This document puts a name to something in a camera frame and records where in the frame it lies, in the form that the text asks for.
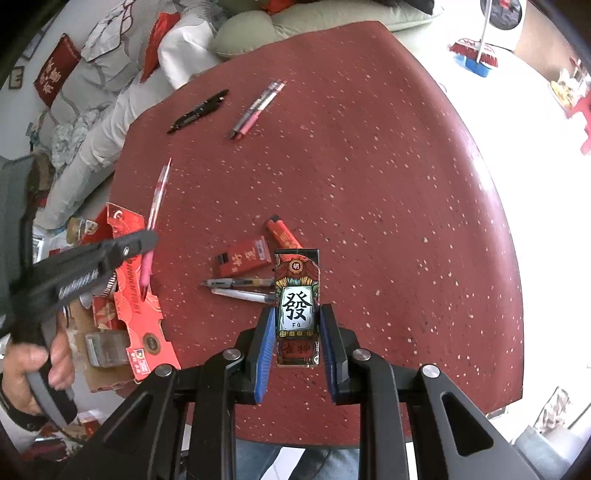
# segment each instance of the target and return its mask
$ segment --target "screw head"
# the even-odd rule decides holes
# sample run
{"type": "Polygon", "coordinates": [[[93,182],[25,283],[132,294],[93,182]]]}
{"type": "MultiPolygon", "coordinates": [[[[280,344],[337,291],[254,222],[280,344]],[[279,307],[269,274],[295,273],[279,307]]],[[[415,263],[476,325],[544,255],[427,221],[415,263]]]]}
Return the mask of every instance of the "screw head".
{"type": "Polygon", "coordinates": [[[441,371],[435,365],[423,366],[423,375],[429,378],[437,378],[441,371]]]}
{"type": "Polygon", "coordinates": [[[222,355],[226,360],[233,361],[238,360],[242,356],[242,353],[238,348],[227,348],[223,351],[222,355]]]}
{"type": "Polygon", "coordinates": [[[167,377],[173,372],[173,366],[169,364],[162,364],[154,368],[154,372],[159,377],[167,377]]]}
{"type": "Polygon", "coordinates": [[[353,358],[360,362],[365,362],[371,358],[371,353],[365,348],[358,348],[357,350],[353,350],[353,358]]]}

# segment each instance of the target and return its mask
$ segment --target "white wall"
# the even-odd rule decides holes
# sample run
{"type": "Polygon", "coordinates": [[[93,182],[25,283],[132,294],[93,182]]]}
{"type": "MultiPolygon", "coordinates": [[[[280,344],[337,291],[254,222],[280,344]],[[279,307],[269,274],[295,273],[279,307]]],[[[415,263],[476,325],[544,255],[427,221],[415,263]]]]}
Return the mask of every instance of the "white wall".
{"type": "Polygon", "coordinates": [[[27,126],[34,122],[45,104],[33,82],[63,33],[80,50],[96,23],[122,0],[70,0],[55,19],[30,61],[19,59],[25,67],[23,86],[9,90],[8,81],[0,90],[0,155],[18,158],[29,152],[27,126]]]}

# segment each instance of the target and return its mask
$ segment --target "red chair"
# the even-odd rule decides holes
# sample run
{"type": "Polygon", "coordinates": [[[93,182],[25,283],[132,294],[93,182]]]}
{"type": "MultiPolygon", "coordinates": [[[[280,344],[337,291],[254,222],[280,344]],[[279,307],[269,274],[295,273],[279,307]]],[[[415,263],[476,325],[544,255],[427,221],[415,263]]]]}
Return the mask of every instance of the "red chair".
{"type": "Polygon", "coordinates": [[[585,132],[589,138],[581,146],[581,153],[583,155],[589,155],[591,153],[591,91],[585,97],[581,97],[577,104],[566,112],[567,118],[571,118],[577,112],[581,112],[587,120],[585,125],[585,132]]]}
{"type": "Polygon", "coordinates": [[[566,112],[566,116],[570,118],[577,112],[581,112],[587,119],[587,123],[591,124],[591,90],[587,96],[581,97],[577,104],[566,112]]]}
{"type": "Polygon", "coordinates": [[[585,126],[585,133],[589,136],[587,140],[581,146],[581,153],[583,155],[589,155],[591,153],[591,127],[589,124],[585,126]]]}

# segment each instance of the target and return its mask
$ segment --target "red lighter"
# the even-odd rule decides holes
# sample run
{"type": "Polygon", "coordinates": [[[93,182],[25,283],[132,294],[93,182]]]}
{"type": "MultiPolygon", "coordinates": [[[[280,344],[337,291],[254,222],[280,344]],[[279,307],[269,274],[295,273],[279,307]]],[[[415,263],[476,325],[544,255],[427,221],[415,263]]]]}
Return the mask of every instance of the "red lighter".
{"type": "Polygon", "coordinates": [[[281,248],[303,248],[279,215],[273,215],[265,222],[267,229],[273,234],[281,248]]]}

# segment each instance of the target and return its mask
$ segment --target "wristband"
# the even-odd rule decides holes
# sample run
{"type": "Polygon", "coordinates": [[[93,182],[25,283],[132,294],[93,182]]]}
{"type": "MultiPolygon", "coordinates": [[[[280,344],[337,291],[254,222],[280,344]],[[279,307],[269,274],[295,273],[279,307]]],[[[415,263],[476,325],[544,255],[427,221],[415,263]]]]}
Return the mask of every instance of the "wristband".
{"type": "Polygon", "coordinates": [[[41,430],[49,419],[45,415],[30,415],[15,408],[14,405],[6,398],[4,390],[2,389],[2,380],[4,373],[0,374],[0,407],[4,409],[8,417],[20,428],[28,432],[38,432],[41,430]]]}

